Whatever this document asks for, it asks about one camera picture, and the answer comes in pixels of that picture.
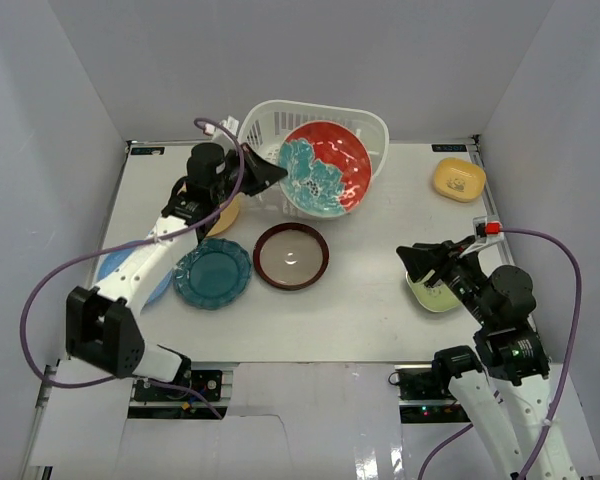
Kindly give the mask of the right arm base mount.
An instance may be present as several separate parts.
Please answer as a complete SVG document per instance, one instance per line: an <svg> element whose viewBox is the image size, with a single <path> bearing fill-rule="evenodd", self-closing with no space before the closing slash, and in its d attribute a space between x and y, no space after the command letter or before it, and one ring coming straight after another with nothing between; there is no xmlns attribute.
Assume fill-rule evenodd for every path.
<svg viewBox="0 0 600 480"><path fill-rule="evenodd" d="M469 422L459 401L442 389L428 364L397 365L387 382L397 389L402 425Z"/></svg>

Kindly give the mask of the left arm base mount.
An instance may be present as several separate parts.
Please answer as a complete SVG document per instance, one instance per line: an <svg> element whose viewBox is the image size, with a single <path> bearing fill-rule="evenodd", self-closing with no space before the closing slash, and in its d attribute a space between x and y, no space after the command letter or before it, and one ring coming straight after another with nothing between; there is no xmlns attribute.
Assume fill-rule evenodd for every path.
<svg viewBox="0 0 600 480"><path fill-rule="evenodd" d="M134 383L128 408L130 419L221 420L228 409L231 382L219 369L190 370L182 389L165 388L148 380Z"/></svg>

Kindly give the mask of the dark red rimmed plate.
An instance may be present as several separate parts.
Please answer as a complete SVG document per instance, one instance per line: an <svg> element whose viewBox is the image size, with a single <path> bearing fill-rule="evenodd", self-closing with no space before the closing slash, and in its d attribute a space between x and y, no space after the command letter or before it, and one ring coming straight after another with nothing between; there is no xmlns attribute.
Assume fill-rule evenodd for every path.
<svg viewBox="0 0 600 480"><path fill-rule="evenodd" d="M326 272L330 252L313 227L286 222L267 229L253 249L253 265L270 286L298 291L315 284Z"/></svg>

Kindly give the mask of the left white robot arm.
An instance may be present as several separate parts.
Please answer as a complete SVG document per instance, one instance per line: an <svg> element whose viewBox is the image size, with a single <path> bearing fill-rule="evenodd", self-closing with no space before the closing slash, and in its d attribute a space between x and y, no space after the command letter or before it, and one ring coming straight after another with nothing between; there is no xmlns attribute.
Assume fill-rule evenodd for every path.
<svg viewBox="0 0 600 480"><path fill-rule="evenodd" d="M124 379L157 380L168 398L191 387L188 357L147 343L137 324L151 293L173 267L194 251L217 222L218 210L234 193L254 196L278 183L286 169L248 145L231 150L213 142L195 145L187 173L174 184L145 243L93 287L74 288L66 301L66 350L75 358Z"/></svg>

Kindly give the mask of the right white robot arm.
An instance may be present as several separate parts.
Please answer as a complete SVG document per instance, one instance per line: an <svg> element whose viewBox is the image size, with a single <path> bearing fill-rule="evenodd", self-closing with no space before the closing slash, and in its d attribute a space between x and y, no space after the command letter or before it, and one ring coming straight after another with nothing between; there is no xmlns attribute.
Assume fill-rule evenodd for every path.
<svg viewBox="0 0 600 480"><path fill-rule="evenodd" d="M529 317L536 307L531 277L513 265L485 274L484 243L416 243L396 253L412 282L445 285L478 322L473 346L435 353L433 390L455 398L469 417L501 479L576 479L555 410L562 389Z"/></svg>

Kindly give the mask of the red teal floral plate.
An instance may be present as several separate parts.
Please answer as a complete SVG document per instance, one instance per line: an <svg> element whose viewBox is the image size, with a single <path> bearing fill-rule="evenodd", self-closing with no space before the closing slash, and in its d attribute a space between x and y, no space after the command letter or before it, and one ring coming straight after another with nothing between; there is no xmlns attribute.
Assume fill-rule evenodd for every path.
<svg viewBox="0 0 600 480"><path fill-rule="evenodd" d="M370 155L345 127L312 121L289 133L277 165L287 171L281 190L297 210L318 219L351 213L363 201L372 180Z"/></svg>

